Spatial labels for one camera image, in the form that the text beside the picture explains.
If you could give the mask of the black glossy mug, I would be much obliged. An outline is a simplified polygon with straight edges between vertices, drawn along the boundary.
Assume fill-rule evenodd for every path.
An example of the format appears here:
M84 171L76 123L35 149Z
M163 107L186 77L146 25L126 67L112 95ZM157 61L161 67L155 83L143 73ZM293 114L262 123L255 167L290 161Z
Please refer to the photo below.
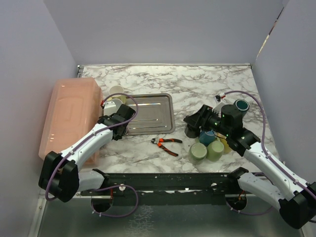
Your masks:
M200 128L199 127L193 127L189 124L186 125L185 128L185 135L189 138L197 138L200 134Z

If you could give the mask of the yellow-green faceted mug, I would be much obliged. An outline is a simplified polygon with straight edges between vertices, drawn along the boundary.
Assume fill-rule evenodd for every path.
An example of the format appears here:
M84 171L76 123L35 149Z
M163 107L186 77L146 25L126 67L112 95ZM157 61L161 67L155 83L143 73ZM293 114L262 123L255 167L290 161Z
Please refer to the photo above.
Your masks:
M109 88L108 90L109 94L115 94L114 96L111 96L109 98L109 100L113 100L113 99L119 99L122 101L123 104L126 103L126 97L123 95L124 93L124 88L120 85L115 85Z

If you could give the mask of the dark teal mug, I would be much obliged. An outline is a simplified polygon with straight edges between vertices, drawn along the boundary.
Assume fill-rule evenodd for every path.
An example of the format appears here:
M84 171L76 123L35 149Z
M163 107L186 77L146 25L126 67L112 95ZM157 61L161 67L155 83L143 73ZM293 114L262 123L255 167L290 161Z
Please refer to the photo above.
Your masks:
M248 112L248 110L250 108L249 103L246 100L243 100L243 99L235 100L234 105L242 113L242 117L244 117L247 114L247 112Z

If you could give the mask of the salmon pink mug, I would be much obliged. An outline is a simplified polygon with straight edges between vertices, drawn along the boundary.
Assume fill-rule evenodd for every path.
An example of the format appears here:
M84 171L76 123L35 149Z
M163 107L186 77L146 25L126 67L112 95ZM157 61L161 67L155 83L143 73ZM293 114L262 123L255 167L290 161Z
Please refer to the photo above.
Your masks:
M118 98L111 99L110 102L114 103L117 109L119 109L120 106L123 104L123 102Z

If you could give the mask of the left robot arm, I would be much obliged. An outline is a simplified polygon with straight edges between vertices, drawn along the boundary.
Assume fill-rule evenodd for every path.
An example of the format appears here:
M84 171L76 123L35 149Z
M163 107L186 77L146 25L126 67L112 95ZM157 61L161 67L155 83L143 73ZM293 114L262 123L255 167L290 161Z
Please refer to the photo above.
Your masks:
M39 187L45 190L47 201L56 198L68 202L78 191L93 189L103 195L109 189L109 182L104 175L90 171L81 181L79 171L84 163L102 146L112 140L121 139L127 125L138 114L136 109L123 104L110 116L101 116L94 127L76 143L60 153L49 152L43 162L39 177Z

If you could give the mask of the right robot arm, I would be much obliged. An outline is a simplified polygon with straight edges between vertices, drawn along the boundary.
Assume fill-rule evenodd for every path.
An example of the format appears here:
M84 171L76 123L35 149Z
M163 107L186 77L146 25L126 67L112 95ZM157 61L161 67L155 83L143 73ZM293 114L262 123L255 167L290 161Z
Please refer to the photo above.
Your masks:
M279 211L283 220L295 229L302 228L316 215L316 184L308 183L281 161L268 154L260 139L243 126L243 116L235 105L224 105L220 113L203 105L196 113L186 116L185 134L196 138L201 131L213 130L224 135L229 147L257 166L270 183L250 172L227 180L232 193L250 192Z

